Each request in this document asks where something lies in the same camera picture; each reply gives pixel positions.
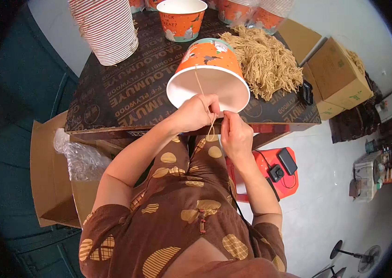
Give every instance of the red stool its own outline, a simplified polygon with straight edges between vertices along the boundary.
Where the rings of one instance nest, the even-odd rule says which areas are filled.
[[[269,169],[267,163],[271,167],[274,167],[276,164],[279,164],[281,166],[282,170],[284,171],[284,176],[278,182],[273,182],[273,186],[275,187],[275,190],[278,193],[278,197],[282,199],[297,192],[298,171],[295,171],[295,173],[292,176],[289,176],[284,166],[282,165],[282,163],[279,161],[277,157],[277,154],[280,150],[281,148],[263,150],[260,151],[262,155],[257,151],[253,151],[253,155],[255,157],[255,162],[258,165],[258,168],[264,177],[269,177],[269,174],[267,174],[267,170]],[[287,150],[289,151],[291,157],[293,158],[293,161],[295,161],[296,163],[297,161],[295,160],[295,153],[293,152],[293,150],[289,147],[287,147]],[[232,178],[235,188],[237,189],[238,192],[238,187],[241,187],[242,189],[244,181],[242,180],[238,172],[235,170],[235,165],[233,165],[233,162],[228,157],[225,158],[225,161],[227,163],[227,173]],[[238,193],[236,200],[238,202],[244,202],[244,203],[249,202],[249,198],[247,197],[247,194],[243,194],[243,193]]]

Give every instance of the brown patterned dress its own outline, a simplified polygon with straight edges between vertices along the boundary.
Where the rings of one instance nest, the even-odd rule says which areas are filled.
[[[189,158],[186,138],[173,138],[134,189],[130,208],[104,205],[87,217],[79,250],[86,277],[161,277],[201,237],[229,261],[212,262],[188,277],[238,277],[245,270],[249,277],[283,276],[281,231],[269,223],[244,223],[218,137],[199,136],[197,142]]]

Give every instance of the woman's left hand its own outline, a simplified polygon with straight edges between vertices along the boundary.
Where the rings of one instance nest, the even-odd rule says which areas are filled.
[[[211,125],[213,118],[220,114],[218,96],[215,94],[204,96],[194,95],[167,118],[177,133],[194,131]]]

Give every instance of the orange paper bucket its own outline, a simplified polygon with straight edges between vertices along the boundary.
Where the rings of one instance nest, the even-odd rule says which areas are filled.
[[[199,35],[207,4],[201,0],[165,0],[157,5],[165,37],[170,41],[192,41]]]
[[[129,0],[131,13],[138,13],[143,10],[143,0]]]
[[[228,25],[243,25],[250,19],[257,5],[241,5],[229,0],[219,1],[218,18]]]
[[[275,33],[277,27],[285,19],[286,18],[272,14],[261,7],[258,7],[254,15],[255,27],[264,29],[271,34]]]
[[[205,38],[190,45],[167,84],[167,96],[175,107],[201,93],[196,73],[204,94],[218,95],[221,111],[237,113],[249,103],[249,86],[242,76],[235,50],[225,41]]]
[[[157,5],[164,0],[145,0],[149,11],[157,11]]]

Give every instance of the string loop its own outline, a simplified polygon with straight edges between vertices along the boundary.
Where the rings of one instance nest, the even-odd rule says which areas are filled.
[[[195,64],[195,76],[196,76],[197,83],[199,85],[200,92],[202,93],[202,97],[204,97],[203,104],[204,104],[205,111],[207,112],[207,115],[209,116],[210,122],[212,123],[212,125],[210,126],[210,129],[209,129],[209,133],[207,134],[207,135],[210,135],[210,131],[213,129],[212,137],[211,137],[211,139],[209,139],[209,141],[211,141],[211,140],[213,140],[213,138],[216,135],[215,128],[213,127],[213,124],[215,123],[215,120],[218,117],[218,114],[215,113],[215,116],[213,117],[213,120],[212,120],[212,117],[210,116],[210,109],[209,109],[209,106],[207,105],[207,99],[205,98],[204,91],[202,90],[202,86],[200,85],[199,78],[197,77],[197,64]]]

